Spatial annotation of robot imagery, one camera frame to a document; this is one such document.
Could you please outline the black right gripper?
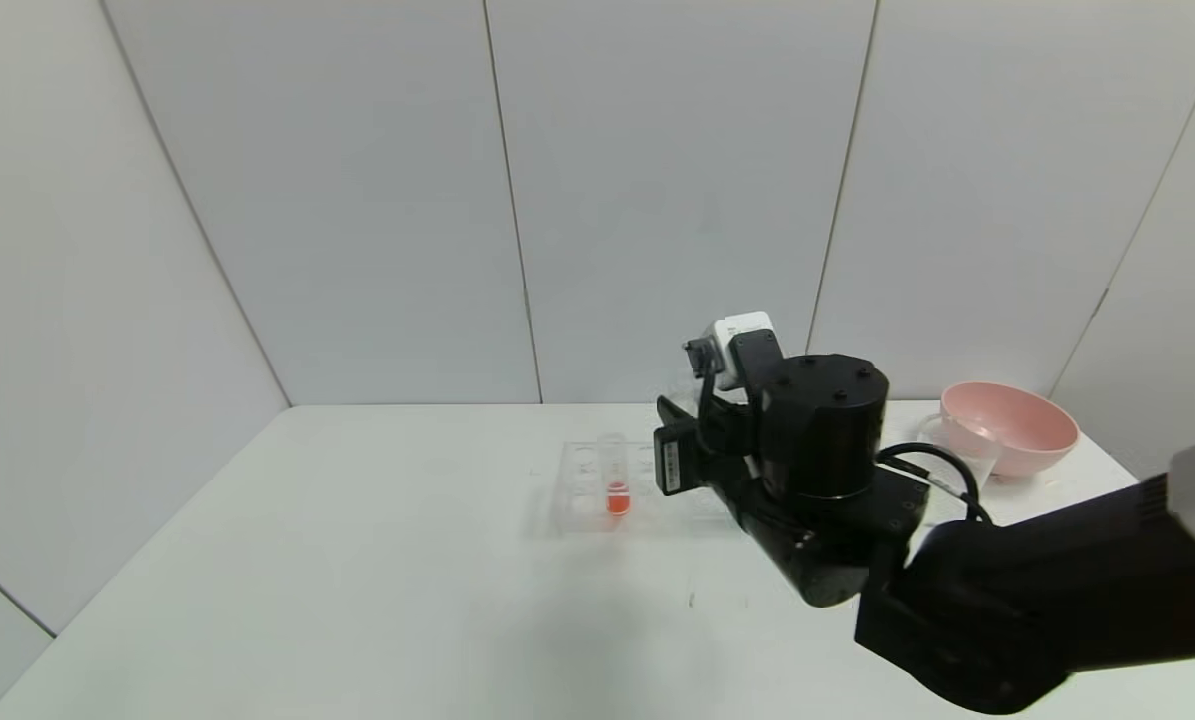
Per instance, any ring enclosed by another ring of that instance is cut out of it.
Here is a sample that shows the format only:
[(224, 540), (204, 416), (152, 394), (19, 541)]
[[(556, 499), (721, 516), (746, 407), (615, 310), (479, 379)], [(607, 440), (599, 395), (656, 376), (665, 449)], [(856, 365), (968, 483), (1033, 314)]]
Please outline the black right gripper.
[(655, 439), (655, 479), (662, 496), (711, 490), (728, 496), (750, 478), (747, 459), (753, 453), (747, 406), (711, 398), (701, 416), (657, 396), (661, 420)]

